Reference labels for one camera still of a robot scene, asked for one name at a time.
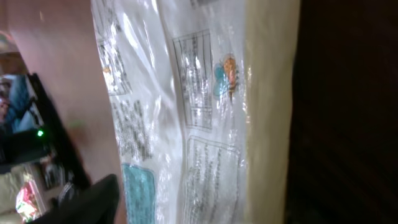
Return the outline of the white blue snack bag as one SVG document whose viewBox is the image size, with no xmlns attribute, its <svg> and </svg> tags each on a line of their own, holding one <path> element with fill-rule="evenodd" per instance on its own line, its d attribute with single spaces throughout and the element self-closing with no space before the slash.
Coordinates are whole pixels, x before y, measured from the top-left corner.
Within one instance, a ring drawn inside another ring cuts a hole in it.
<svg viewBox="0 0 398 224">
<path fill-rule="evenodd" d="M 92 0 L 128 223 L 283 223 L 299 1 Z"/>
</svg>

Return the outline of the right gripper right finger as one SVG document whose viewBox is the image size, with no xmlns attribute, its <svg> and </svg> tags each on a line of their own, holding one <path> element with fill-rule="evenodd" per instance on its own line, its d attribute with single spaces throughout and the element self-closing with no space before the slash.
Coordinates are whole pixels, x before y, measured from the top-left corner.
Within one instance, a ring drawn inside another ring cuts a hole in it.
<svg viewBox="0 0 398 224">
<path fill-rule="evenodd" d="M 397 222 L 397 0 L 304 0 L 289 205 L 300 223 Z"/>
</svg>

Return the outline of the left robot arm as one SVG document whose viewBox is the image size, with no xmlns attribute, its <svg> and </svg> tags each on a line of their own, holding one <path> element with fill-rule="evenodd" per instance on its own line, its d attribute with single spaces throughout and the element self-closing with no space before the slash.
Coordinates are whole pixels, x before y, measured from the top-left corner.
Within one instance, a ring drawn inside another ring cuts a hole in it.
<svg viewBox="0 0 398 224">
<path fill-rule="evenodd" d="M 74 175 L 74 184 L 91 185 L 38 75 L 1 75 L 1 174 L 52 154 Z"/>
</svg>

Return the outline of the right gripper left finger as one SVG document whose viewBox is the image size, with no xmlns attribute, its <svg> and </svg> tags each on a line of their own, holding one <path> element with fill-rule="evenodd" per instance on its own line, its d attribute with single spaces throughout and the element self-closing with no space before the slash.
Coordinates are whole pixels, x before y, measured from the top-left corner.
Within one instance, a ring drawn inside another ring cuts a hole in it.
<svg viewBox="0 0 398 224">
<path fill-rule="evenodd" d="M 113 224 L 120 191 L 118 178 L 107 175 L 79 196 L 32 221 L 32 224 Z"/>
</svg>

